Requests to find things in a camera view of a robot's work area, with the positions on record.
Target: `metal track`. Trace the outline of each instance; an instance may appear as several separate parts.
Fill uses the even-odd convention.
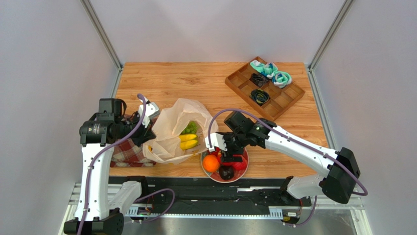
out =
[[[141,206],[131,206],[125,217],[156,217],[158,213],[138,214]],[[282,210],[269,207],[269,214],[247,215],[247,214],[164,214],[161,218],[204,218],[204,219],[282,219]]]
[[[108,192],[108,199],[111,200],[116,193],[120,190],[121,185],[119,184],[109,184],[107,192]],[[239,191],[252,191],[254,189],[259,189],[259,188],[277,188],[277,187],[249,187],[249,188],[238,188]],[[81,184],[77,183],[74,186],[74,190],[72,191],[72,195],[71,198],[69,200],[69,205],[78,205],[78,200],[80,198],[80,191],[81,191]],[[130,209],[134,210],[134,209],[138,209],[138,207],[140,208],[145,208],[146,204],[144,203],[136,203],[133,204],[132,207]],[[294,209],[297,207],[292,207],[292,206],[279,206],[279,207],[272,207],[269,206],[269,210],[271,211],[271,209]],[[333,200],[327,198],[326,196],[319,196],[317,199],[317,209],[325,209],[325,210],[363,210],[363,204],[362,204],[362,200],[361,197],[358,195],[352,195],[350,197],[349,203],[347,204],[340,204],[337,202],[334,202]]]

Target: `paper bag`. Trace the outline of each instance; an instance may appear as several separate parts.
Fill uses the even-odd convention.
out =
[[[208,136],[211,114],[204,105],[197,100],[179,98],[171,108],[163,109],[152,127],[156,139],[143,144],[143,154],[146,158],[158,163],[178,164],[187,158],[200,155],[206,151],[204,138]],[[199,125],[196,133],[198,144],[196,147],[182,150],[178,137],[190,121]],[[211,132],[219,130],[215,121]]]

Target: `plaid fabric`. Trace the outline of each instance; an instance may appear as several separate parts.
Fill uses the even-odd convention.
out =
[[[115,146],[110,167],[145,167],[156,162],[144,157],[142,146],[136,146],[131,139]]]

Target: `banana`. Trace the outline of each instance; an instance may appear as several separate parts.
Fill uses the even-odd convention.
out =
[[[198,144],[198,140],[185,141],[185,142],[181,142],[180,148],[182,150],[187,150],[190,148],[194,148],[195,146],[197,146],[197,144]]]
[[[196,138],[197,138],[197,135],[195,134],[180,135],[181,142],[190,141]]]

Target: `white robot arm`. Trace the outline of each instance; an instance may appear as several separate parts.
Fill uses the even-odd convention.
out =
[[[126,138],[135,129],[136,131],[129,138],[138,146],[155,138],[151,130],[153,124],[151,119],[159,115],[160,111],[154,102],[149,102],[145,97],[143,101],[146,103],[140,105],[138,112],[126,119],[124,118],[126,103],[123,100],[100,99],[98,113],[81,126],[80,143],[83,146],[81,192],[74,214],[75,219],[64,224],[66,234],[79,234],[77,232],[80,226],[83,227],[81,234],[122,233],[123,217],[134,200],[141,196],[142,186],[137,181],[125,182],[114,198],[108,201],[110,162],[114,152],[114,148],[109,148],[109,145],[115,144],[118,139]],[[105,149],[106,151],[95,159],[95,156]]]
[[[292,135],[275,123],[260,119],[275,131],[266,128],[260,122],[253,123],[240,112],[234,111],[226,119],[225,124],[232,132],[212,133],[211,145],[206,138],[206,146],[210,152],[218,147],[222,150],[222,161],[242,161],[238,155],[243,153],[247,145],[260,146],[284,153],[317,172],[316,175],[307,177],[287,177],[281,188],[294,198],[306,196],[326,195],[330,199],[346,204],[353,188],[355,180],[345,172],[332,159],[337,159],[356,178],[360,171],[352,151],[342,148],[340,152],[315,145],[302,138]]]

